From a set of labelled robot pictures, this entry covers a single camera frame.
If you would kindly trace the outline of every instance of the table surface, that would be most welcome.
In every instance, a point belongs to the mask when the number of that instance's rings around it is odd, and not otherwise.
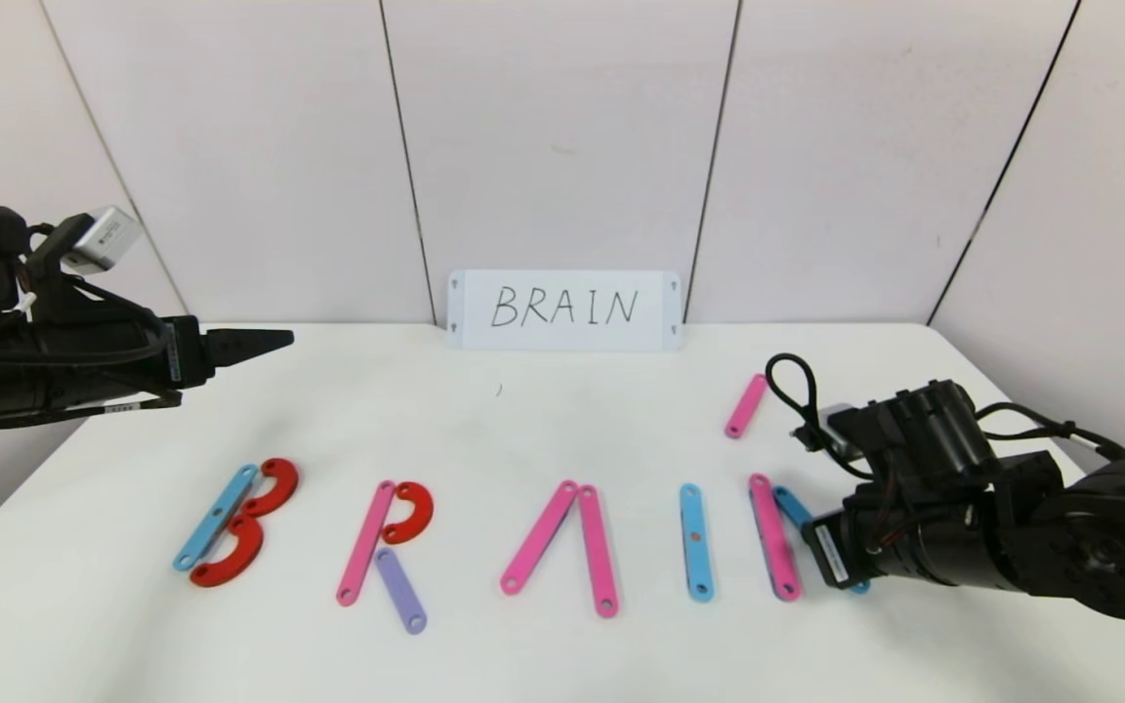
[[[772,595],[750,472],[817,512],[855,481],[788,436],[798,418],[773,396],[724,436],[745,384],[798,352],[822,405],[933,378],[1004,399],[933,330],[691,325],[674,354],[516,354],[454,351],[423,325],[290,326],[294,346],[219,370],[181,408],[90,420],[1,508],[0,700],[1125,700],[1125,622],[1071,601],[906,579],[854,596],[825,586],[795,535],[804,595]],[[303,480],[263,517],[263,551],[226,586],[192,587],[171,559],[233,471],[273,456]],[[387,477],[436,499],[397,548],[429,614],[415,637],[375,570],[351,609],[334,597]],[[568,477],[602,494],[611,620],[575,513],[520,595],[497,587]],[[685,591],[686,481],[705,497],[708,604]]]

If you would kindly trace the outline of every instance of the pink straight piece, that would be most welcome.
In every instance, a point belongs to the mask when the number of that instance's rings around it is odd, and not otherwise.
[[[593,605],[602,618],[619,614],[615,571],[611,569],[611,548],[606,544],[606,525],[602,522],[602,502],[597,489],[580,486],[580,525],[584,525],[584,551],[588,555],[588,579],[593,582]]]
[[[766,393],[766,377],[763,373],[755,373],[749,386],[745,387],[745,395],[740,396],[737,408],[732,411],[723,434],[732,440],[740,440],[740,435],[745,434],[745,427],[749,426],[749,420],[754,418],[758,404],[762,404],[764,393]]]
[[[514,559],[506,566],[506,573],[501,575],[501,592],[506,596],[516,595],[528,583],[528,577],[532,575],[532,569],[537,568],[537,561],[544,555],[544,548],[550,546],[550,540],[562,524],[562,517],[570,511],[572,502],[575,499],[576,485],[574,480],[564,480],[558,490],[554,492],[554,497],[544,504],[544,512],[537,517],[537,524],[528,533],[528,539],[523,540],[522,547],[514,553]]]
[[[781,510],[775,505],[775,486],[763,475],[749,477],[749,498],[754,503],[754,521],[763,540],[766,566],[772,571],[772,587],[781,601],[795,601],[801,595],[801,583],[795,573],[793,548],[784,538]]]
[[[367,517],[362,520],[359,539],[353,543],[350,560],[344,565],[344,574],[341,575],[341,583],[336,587],[336,602],[346,609],[359,600],[362,579],[367,577],[367,569],[371,566],[371,555],[376,551],[376,540],[380,539],[380,529],[385,525],[385,517],[388,516],[388,504],[394,499],[394,488],[396,486],[392,480],[381,481],[376,486],[371,506],[367,508]]]

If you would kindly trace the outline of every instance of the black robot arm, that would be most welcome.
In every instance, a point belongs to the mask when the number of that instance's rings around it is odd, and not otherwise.
[[[810,400],[796,404],[773,369],[790,361],[807,373]],[[1074,597],[1125,619],[1125,449],[1014,404],[974,405],[954,381],[932,381],[865,408],[818,409],[813,373],[791,354],[766,366],[770,388],[803,417],[793,434],[840,466],[870,478],[840,511],[803,529],[827,584],[848,588],[881,575],[942,586]],[[991,411],[1022,411],[1041,427],[1018,435],[982,432]],[[1047,451],[996,457],[988,440],[1079,435],[1112,460],[1062,485]],[[865,458],[870,472],[852,463]]]
[[[110,269],[138,235],[114,208],[30,227],[0,206],[0,429],[171,408],[216,368],[292,343],[287,330],[202,334],[194,316],[158,317],[60,269]],[[143,391],[155,397],[104,405]]]

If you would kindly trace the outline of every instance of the sign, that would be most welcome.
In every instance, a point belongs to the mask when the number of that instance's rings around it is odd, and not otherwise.
[[[454,271],[447,333],[464,349],[675,351],[682,289],[669,271]]]

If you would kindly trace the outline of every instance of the blue bar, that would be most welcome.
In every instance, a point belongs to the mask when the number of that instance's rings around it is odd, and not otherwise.
[[[696,485],[680,486],[680,525],[684,530],[684,570],[688,596],[700,603],[714,597],[714,576],[710,574],[710,548],[706,547],[706,516]]]
[[[219,494],[215,506],[210,506],[210,511],[207,511],[206,515],[202,515],[202,521],[197,524],[194,534],[190,535],[189,541],[181,548],[180,555],[176,556],[173,569],[188,571],[194,568],[197,561],[206,556],[212,544],[215,543],[215,538],[218,537],[219,531],[224,529],[224,525],[228,524],[228,517],[232,517],[233,513],[237,512],[241,501],[245,499],[246,494],[250,494],[250,486],[254,485],[254,479],[258,476],[259,467],[255,467],[253,463],[246,463],[246,466],[237,469],[236,475],[233,475],[233,480],[228,481],[228,486],[224,489],[224,493]]]
[[[795,498],[793,492],[784,488],[782,485],[775,486],[775,504],[781,507],[782,513],[789,516],[789,520],[793,522],[793,526],[798,531],[804,530],[804,525],[813,521],[813,515],[810,514],[810,511],[801,504],[800,499]],[[848,591],[854,593],[866,593],[870,589],[870,580],[863,580],[848,587]]]

